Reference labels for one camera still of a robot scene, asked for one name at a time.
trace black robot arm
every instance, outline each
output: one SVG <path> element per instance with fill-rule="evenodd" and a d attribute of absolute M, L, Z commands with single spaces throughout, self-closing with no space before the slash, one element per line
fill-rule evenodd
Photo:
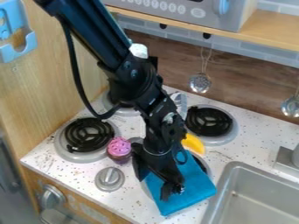
<path fill-rule="evenodd" d="M 133 105 L 146 123 L 143 144 L 133 143 L 133 165 L 142 180 L 154 172 L 164 181 L 161 199 L 184 190 L 184 177 L 177 164 L 186 162 L 181 140 L 185 138 L 184 120 L 162 89 L 163 79 L 146 59 L 135 57 L 131 43 L 99 0 L 35 0 L 62 24 L 69 48 L 70 33 L 99 61 L 108 76 L 110 94 L 115 102 Z M 76 59 L 69 49 L 73 71 Z M 184 161 L 177 154 L 184 155 Z"/>

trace wooden shelf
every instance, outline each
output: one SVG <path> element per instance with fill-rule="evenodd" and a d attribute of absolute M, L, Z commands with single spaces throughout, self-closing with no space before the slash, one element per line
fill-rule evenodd
<path fill-rule="evenodd" d="M 108 6 L 108 9 L 133 18 L 141 18 L 165 25 L 185 28 L 197 32 L 207 32 L 214 35 L 240 39 L 246 42 L 264 46 L 278 47 L 299 52 L 299 17 L 280 14 L 272 11 L 257 10 L 244 24 L 240 32 L 221 31 L 196 24 L 188 24 L 176 20 L 151 16 L 132 10 Z"/>

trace speckled countertop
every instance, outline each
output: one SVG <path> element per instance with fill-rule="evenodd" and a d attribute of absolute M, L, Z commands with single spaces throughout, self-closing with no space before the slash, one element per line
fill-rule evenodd
<path fill-rule="evenodd" d="M 177 91 L 170 87 L 165 89 L 169 93 Z M 280 146 L 294 149 L 299 143 L 299 125 L 194 94 L 187 93 L 187 97 L 188 106 L 210 104 L 220 107 L 230 112 L 239 124 L 239 135 L 231 143 L 206 149 L 204 160 L 212 169 L 214 183 L 217 183 L 223 168 L 231 161 L 244 162 L 291 179 L 285 174 L 274 171 L 272 166 Z M 98 111 L 102 110 L 98 101 L 94 102 L 94 107 Z M 75 118 L 82 116 L 90 116 L 90 114 L 85 109 Z M 144 136 L 144 123 L 140 117 L 114 116 L 109 120 L 119 127 L 123 137 Z M 89 164 L 67 162 L 56 153 L 53 135 L 23 157 L 22 164 L 133 223 L 200 223 L 207 201 L 163 217 L 135 178 L 131 163 L 123 166 L 116 165 L 108 157 Z M 122 169 L 126 181 L 116 192 L 101 192 L 94 184 L 94 177 L 99 170 L 109 166 Z"/>

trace sink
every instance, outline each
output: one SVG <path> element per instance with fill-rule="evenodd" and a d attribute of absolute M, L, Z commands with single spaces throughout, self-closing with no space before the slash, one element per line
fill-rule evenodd
<path fill-rule="evenodd" d="M 229 163 L 202 224 L 299 223 L 299 185 L 240 162 Z"/>

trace wall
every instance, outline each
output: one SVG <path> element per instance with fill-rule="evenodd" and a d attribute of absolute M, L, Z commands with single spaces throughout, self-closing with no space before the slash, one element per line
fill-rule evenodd
<path fill-rule="evenodd" d="M 149 55 L 158 57 L 158 73 L 165 85 L 191 92 L 189 77 L 198 74 L 202 65 L 200 46 L 136 31 L 126 33 L 133 41 L 145 44 Z M 280 109 L 296 91 L 298 68 L 213 50 L 206 71 L 212 87 L 204 97 L 299 124 L 299 119 L 287 118 Z"/>
<path fill-rule="evenodd" d="M 298 0 L 260 0 L 259 8 L 299 16 Z M 158 37 L 193 44 L 195 46 L 212 47 L 213 49 L 220 51 L 237 53 L 239 55 L 271 61 L 290 67 L 299 67 L 298 52 L 285 51 L 273 47 L 255 45 L 232 38 L 218 36 L 212 36 L 210 39 L 204 40 L 201 32 L 188 31 L 170 26 L 166 29 L 161 29 L 157 23 L 131 17 L 124 17 L 121 15 L 119 16 L 119 22 L 122 28 L 132 31 L 148 33 Z"/>

